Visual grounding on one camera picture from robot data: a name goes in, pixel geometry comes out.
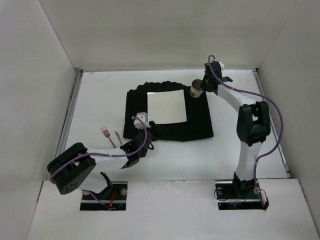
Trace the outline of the metal cup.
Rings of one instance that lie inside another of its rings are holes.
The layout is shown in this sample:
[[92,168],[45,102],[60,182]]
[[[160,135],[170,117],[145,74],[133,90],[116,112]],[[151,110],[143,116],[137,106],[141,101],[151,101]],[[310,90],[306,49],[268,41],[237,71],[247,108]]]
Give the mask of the metal cup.
[[202,82],[203,81],[201,79],[195,79],[192,81],[190,90],[189,90],[189,94],[191,95],[191,97],[199,98],[201,96],[201,94],[203,93],[203,89],[201,87]]

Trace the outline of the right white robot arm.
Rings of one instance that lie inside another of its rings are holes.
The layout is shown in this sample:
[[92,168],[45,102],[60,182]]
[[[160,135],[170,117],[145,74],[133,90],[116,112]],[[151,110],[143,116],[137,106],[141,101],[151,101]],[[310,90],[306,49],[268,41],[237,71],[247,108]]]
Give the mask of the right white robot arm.
[[236,134],[240,140],[238,166],[233,174],[232,193],[237,198],[245,197],[255,187],[255,166],[260,149],[271,133],[269,105],[256,101],[243,90],[227,85],[233,80],[222,77],[221,64],[212,61],[205,65],[201,89],[213,92],[224,99],[238,113]]

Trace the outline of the copper fork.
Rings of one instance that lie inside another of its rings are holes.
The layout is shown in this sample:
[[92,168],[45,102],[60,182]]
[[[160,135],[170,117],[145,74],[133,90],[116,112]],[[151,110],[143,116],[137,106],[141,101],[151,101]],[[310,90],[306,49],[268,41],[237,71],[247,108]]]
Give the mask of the copper fork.
[[101,131],[103,133],[103,135],[110,141],[110,143],[112,144],[113,148],[116,149],[116,145],[114,144],[114,142],[111,139],[111,134],[110,132],[107,130],[107,128],[104,126],[101,128]]

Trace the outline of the silver knife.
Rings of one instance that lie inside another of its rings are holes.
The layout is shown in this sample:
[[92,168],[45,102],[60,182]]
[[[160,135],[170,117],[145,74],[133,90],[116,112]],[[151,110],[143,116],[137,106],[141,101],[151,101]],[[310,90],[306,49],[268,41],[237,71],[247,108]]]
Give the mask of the silver knife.
[[120,134],[119,134],[117,131],[115,131],[114,134],[115,134],[116,138],[118,139],[120,145],[122,146],[122,145],[123,145],[123,142],[122,142],[122,139],[121,139]]

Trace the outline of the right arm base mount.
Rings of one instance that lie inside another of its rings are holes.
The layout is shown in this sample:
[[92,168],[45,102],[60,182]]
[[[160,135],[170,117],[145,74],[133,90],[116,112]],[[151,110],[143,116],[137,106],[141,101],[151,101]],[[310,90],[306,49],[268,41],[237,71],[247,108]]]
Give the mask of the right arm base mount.
[[259,187],[236,193],[232,181],[216,181],[213,196],[217,200],[218,209],[229,210],[263,210],[270,205],[264,189]]

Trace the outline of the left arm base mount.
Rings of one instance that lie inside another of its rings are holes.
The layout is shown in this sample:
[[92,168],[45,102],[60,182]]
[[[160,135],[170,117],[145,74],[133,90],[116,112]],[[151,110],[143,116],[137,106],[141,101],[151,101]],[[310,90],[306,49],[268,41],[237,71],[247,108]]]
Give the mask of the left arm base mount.
[[80,201],[81,211],[125,211],[128,182],[111,181],[105,172],[99,173],[98,191],[85,187]]

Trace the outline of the white square plate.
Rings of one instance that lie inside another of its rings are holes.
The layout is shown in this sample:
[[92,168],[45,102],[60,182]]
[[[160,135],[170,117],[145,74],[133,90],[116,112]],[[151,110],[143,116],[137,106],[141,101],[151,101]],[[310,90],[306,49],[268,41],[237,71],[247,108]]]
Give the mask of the white square plate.
[[148,92],[147,113],[148,120],[158,125],[186,122],[184,91]]

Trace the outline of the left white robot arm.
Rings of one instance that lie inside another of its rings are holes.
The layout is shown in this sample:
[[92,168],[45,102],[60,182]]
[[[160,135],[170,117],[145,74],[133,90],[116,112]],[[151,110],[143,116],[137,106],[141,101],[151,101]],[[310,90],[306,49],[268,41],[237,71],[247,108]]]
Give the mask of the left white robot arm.
[[113,191],[113,183],[107,171],[128,169],[153,150],[152,142],[160,139],[161,128],[153,121],[139,130],[129,142],[114,149],[86,148],[77,142],[47,165],[50,182],[61,195],[76,189],[105,199]]

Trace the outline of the black cloth placemat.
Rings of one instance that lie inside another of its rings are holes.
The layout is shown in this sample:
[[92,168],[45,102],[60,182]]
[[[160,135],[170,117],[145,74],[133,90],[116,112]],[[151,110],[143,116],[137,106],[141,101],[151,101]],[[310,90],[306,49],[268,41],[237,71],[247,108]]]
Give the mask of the black cloth placemat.
[[190,87],[177,82],[146,82],[131,89],[126,95],[125,123],[123,137],[132,139],[137,133],[132,116],[147,112],[148,92],[184,91],[186,122],[159,124],[159,139],[162,141],[188,142],[212,138],[214,136],[206,93],[193,98]]

